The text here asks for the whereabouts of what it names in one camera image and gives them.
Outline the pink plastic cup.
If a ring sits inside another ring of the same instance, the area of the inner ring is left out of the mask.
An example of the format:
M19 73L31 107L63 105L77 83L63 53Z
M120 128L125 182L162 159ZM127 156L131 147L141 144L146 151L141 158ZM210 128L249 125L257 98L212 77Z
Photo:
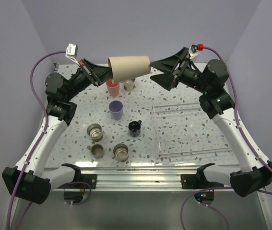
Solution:
M120 88L119 83L113 83L112 79L109 79L106 82L106 86L111 96L115 97L119 95L119 88Z

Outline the beige plastic cup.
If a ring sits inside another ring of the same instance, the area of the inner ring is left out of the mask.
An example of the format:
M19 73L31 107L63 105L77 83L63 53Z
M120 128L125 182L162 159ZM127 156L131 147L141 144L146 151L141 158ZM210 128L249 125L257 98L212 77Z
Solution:
M109 57L108 65L112 70L113 83L119 83L147 75L151 71L148 56Z

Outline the cream metal cup brown band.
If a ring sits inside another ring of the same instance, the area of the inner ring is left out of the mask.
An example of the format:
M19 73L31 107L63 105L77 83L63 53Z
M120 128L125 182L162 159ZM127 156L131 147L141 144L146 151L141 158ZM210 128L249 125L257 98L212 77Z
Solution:
M123 87L128 92L133 91L134 88L135 88L135 78L134 79L125 80L123 82Z

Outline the lilac plastic cup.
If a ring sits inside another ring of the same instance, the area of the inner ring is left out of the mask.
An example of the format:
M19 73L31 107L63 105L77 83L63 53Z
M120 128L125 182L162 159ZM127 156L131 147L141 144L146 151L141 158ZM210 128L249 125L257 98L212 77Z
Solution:
M112 101L109 106L110 114L113 119L120 120L123 116L123 103L121 101Z

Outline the dark blue mug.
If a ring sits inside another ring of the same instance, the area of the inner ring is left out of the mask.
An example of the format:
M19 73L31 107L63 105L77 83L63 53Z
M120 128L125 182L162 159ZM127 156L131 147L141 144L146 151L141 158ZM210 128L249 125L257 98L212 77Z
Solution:
M129 129L129 135L131 137L137 137L140 135L141 133L141 124L142 121L138 120L138 121L131 121L128 125L128 129Z

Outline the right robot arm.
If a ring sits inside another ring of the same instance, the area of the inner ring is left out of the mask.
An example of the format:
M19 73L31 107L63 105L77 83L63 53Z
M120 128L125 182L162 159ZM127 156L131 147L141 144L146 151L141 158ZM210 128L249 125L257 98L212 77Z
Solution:
M150 66L161 72L151 80L168 91L182 83L201 93L200 107L221 130L239 168L208 163L197 169L196 183L201 188L212 183L228 185L237 195L245 197L272 182L272 161L260 151L239 117L236 101L224 89L229 78L226 64L220 58L211 59L200 71L193 62L200 50L203 47L192 45L151 62Z

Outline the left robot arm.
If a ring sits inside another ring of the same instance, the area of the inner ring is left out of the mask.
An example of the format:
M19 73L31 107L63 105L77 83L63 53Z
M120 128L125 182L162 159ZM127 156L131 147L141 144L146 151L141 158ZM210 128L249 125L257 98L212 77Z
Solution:
M2 173L11 198L42 204L54 189L81 185L81 171L76 165L64 163L47 173L44 168L56 142L75 115L77 104L72 99L89 86L99 87L112 77L111 67L96 65L86 59L80 61L69 79L58 72L46 77L47 106L41 127L22 158Z

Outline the clear acrylic dish rack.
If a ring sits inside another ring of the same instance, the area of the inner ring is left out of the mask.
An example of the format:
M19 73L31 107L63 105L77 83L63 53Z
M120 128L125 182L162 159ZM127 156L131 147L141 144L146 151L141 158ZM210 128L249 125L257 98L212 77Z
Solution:
M199 103L157 105L151 115L158 158L232 151Z

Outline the steel cup brown base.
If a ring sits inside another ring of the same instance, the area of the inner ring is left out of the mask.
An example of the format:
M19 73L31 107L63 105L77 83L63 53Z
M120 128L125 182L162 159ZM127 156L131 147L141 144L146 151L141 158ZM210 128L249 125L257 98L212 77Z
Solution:
M99 124L91 124L87 128L87 134L90 139L95 142L99 142L103 139L102 127Z

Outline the small steel mug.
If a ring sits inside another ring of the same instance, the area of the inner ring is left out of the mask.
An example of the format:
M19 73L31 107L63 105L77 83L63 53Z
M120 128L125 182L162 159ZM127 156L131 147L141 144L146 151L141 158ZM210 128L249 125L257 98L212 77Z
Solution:
M105 154L104 148L100 144L88 146L87 149L90 151L91 155L96 159L102 158Z

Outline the steel cup front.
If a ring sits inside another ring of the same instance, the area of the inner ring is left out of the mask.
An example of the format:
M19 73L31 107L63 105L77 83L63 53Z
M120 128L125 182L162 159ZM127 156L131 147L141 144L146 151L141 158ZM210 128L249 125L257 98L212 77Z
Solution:
M116 160L126 161L129 157L129 149L125 144L117 144L113 148L113 154Z

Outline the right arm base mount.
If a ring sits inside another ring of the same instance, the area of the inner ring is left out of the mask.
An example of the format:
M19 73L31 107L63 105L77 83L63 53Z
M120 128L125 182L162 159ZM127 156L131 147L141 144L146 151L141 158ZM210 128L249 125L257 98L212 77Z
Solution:
M204 176L204 169L209 166L214 166L214 163L208 163L199 167L195 174L181 174L180 181L182 189L204 189L214 187L224 187L218 182L209 182ZM194 195L197 202L210 205L214 201L214 191L204 191Z

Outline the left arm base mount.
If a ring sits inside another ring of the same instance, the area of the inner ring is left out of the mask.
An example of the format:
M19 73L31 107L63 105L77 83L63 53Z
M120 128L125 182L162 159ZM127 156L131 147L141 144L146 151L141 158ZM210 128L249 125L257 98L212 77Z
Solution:
M96 188L96 174L82 174L80 167L64 163L52 179L51 187L64 189L64 201L71 206L81 205L89 201L92 190Z

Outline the aluminium rail frame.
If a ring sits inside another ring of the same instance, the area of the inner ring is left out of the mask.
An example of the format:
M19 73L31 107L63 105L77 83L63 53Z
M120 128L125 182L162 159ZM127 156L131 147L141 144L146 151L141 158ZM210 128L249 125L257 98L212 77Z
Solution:
M167 91L150 79L157 74L157 69L151 69L150 74L136 81L133 91L124 91L117 97L123 103L123 117L120 120L110 115L108 106L114 97L105 86L89 86L74 97L72 102L77 104L75 115L50 153L44 172L69 163L80 167L82 174L96 174L96 189L140 191L182 188L181 174L195 174L196 167L208 163L237 170L239 164L233 150L176 158L157 157L152 107L199 103L201 95L185 85ZM131 137L128 125L138 120L142 121L141 133ZM87 134L91 124L102 127L101 141L92 141ZM126 161L116 160L113 154L113 148L121 143L129 149ZM103 146L105 154L102 158L94 158L87 149L94 144Z

